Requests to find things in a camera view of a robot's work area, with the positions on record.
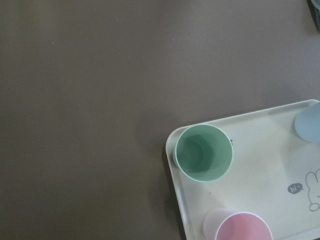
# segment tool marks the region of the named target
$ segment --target green cup rim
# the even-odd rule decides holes
[[[188,131],[189,129],[191,128],[194,128],[194,127],[197,127],[197,126],[209,126],[209,127],[212,127],[212,128],[215,128],[217,130],[219,130],[221,133],[223,133],[223,135],[229,140],[229,146],[231,148],[231,160],[230,160],[230,164],[229,164],[229,167],[227,168],[227,170],[219,177],[215,178],[215,179],[212,179],[212,180],[209,180],[209,181],[201,181],[201,180],[198,180],[198,179],[195,179],[195,178],[192,178],[191,176],[189,176],[188,174],[185,173],[185,171],[181,168],[180,164],[179,164],[179,161],[178,161],[178,158],[177,158],[177,146],[178,146],[178,143],[179,143],[179,140],[181,139],[181,137],[184,135],[184,133],[186,131]],[[230,138],[228,137],[228,135],[219,127],[217,126],[214,126],[214,125],[211,125],[211,124],[208,124],[208,123],[198,123],[198,124],[194,124],[194,125],[191,125],[189,127],[187,127],[181,134],[180,136],[178,137],[175,145],[174,145],[174,149],[173,149],[173,160],[174,160],[174,163],[177,165],[177,167],[183,172],[184,175],[186,175],[188,178],[194,180],[194,181],[197,181],[197,182],[200,182],[200,183],[212,183],[214,181],[217,181],[218,179],[222,178],[224,175],[227,174],[227,172],[229,171],[231,165],[232,165],[232,162],[234,160],[234,147],[230,141]]]

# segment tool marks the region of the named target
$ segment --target tray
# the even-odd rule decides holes
[[[306,183],[308,173],[320,169],[320,144],[302,140],[295,117],[316,104],[306,100],[246,114],[208,121],[232,139],[233,163],[221,179],[196,182],[174,164],[172,151],[179,134],[174,130],[165,145],[173,185],[187,240],[205,240],[207,213],[229,208],[257,214],[269,225],[274,240],[313,240],[320,237],[319,183]]]

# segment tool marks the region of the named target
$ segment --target cup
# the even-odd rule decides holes
[[[217,208],[203,222],[207,240],[273,240],[267,223],[259,216],[245,211]]]
[[[173,148],[175,165],[189,178],[208,183],[227,173],[233,160],[233,146],[228,136],[210,124],[188,127]]]

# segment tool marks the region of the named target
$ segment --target cartoon rabbit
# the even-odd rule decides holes
[[[309,188],[308,196],[310,201],[309,209],[314,212],[320,208],[320,169],[315,173],[308,172],[305,176],[305,182]]]

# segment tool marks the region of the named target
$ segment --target brown surface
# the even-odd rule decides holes
[[[3,240],[178,240],[171,131],[320,99],[303,0],[1,1],[0,50]]]

